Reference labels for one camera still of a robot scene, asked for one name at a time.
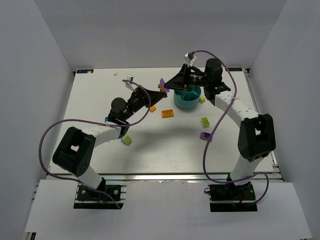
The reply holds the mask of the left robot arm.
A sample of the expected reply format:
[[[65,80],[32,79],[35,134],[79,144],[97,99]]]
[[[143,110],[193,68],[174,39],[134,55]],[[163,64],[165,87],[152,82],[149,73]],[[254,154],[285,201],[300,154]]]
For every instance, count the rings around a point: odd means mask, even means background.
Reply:
[[[152,107],[166,97],[166,92],[136,88],[128,100],[115,98],[104,125],[87,129],[72,126],[67,129],[53,154],[53,163],[91,188],[95,199],[101,199],[106,192],[106,180],[90,167],[94,148],[122,138],[129,129],[127,120],[131,116],[142,107]]]

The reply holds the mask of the purple sloped lego brick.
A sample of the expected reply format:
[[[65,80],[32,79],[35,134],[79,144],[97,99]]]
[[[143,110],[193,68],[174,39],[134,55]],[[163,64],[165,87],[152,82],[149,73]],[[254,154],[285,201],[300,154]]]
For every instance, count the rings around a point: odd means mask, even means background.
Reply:
[[[209,142],[212,141],[211,133],[209,132],[201,132],[199,138],[204,141],[209,141]]]

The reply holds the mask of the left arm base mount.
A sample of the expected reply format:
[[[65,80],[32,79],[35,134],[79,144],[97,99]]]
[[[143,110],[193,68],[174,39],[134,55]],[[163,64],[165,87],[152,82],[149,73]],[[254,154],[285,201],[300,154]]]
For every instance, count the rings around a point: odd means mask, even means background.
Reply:
[[[105,192],[113,198],[118,206],[109,196],[79,185],[76,190],[73,208],[83,210],[120,210],[126,199],[127,186],[119,184],[106,185]]]

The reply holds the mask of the purple orange lego stack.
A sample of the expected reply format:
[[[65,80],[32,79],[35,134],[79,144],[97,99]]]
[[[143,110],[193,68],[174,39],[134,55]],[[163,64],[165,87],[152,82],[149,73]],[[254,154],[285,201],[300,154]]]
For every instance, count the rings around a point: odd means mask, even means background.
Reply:
[[[164,81],[164,79],[163,78],[161,78],[160,79],[160,81],[159,81],[159,84],[158,84],[158,89],[161,91],[161,92],[166,92],[166,93],[169,93],[170,92],[170,90],[169,89],[167,89],[167,88],[165,88],[165,81]]]

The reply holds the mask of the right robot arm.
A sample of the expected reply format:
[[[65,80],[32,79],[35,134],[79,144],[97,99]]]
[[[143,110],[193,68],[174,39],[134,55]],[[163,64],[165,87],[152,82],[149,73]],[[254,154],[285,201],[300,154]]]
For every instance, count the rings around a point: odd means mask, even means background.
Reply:
[[[237,88],[230,89],[223,82],[224,71],[228,68],[216,58],[206,61],[204,71],[183,64],[164,87],[176,91],[202,87],[206,99],[238,126],[239,158],[225,183],[239,187],[250,182],[258,164],[276,148],[274,122],[270,114],[260,114],[237,98]]]

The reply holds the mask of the lime green lego brick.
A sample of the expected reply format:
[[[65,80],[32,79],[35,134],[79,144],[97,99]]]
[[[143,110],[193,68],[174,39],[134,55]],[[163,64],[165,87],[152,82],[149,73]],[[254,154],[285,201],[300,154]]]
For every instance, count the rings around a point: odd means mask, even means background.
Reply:
[[[129,146],[131,143],[132,143],[132,139],[129,135],[124,135],[122,138],[121,138],[121,141],[126,144],[127,146]]]

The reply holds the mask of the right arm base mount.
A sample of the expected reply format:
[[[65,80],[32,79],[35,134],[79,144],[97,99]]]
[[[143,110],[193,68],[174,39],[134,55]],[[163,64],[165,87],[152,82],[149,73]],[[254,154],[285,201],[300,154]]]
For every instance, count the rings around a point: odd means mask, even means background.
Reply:
[[[211,184],[204,190],[209,196],[212,213],[257,212],[254,187],[251,182],[235,186],[228,184]]]

